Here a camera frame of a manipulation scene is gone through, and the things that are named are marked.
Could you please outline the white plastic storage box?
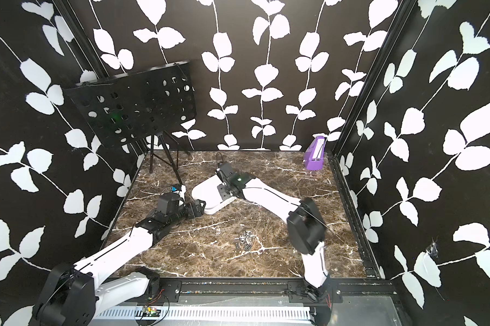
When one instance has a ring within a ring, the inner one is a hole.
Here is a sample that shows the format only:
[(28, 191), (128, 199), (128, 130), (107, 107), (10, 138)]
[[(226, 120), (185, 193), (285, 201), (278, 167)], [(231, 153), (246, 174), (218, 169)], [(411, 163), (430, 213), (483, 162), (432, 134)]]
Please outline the white plastic storage box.
[(217, 175), (214, 175), (195, 186), (191, 195), (194, 200), (205, 202), (205, 214), (213, 215), (237, 199), (231, 196), (224, 187), (225, 184)]

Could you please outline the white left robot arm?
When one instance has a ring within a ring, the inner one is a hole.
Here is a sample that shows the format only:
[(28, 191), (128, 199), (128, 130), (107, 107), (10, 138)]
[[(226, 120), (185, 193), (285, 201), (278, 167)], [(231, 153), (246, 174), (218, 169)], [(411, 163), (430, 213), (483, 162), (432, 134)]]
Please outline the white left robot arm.
[(186, 188), (172, 188), (157, 206), (125, 236), (74, 264), (62, 263), (50, 272), (32, 319), (36, 325), (88, 325), (113, 306), (142, 296), (159, 275), (143, 269), (109, 281), (129, 260), (165, 238), (184, 220), (204, 214), (204, 200), (185, 201)]

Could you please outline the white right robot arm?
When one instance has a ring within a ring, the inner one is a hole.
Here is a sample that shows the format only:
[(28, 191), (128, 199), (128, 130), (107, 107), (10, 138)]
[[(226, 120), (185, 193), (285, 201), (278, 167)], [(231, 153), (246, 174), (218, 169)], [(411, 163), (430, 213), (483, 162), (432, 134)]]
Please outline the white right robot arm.
[(323, 287), (329, 278), (324, 259), (327, 226), (316, 203), (285, 195), (228, 162), (218, 163), (216, 175), (225, 194), (257, 204), (286, 224), (289, 241), (302, 256), (305, 281), (315, 289)]

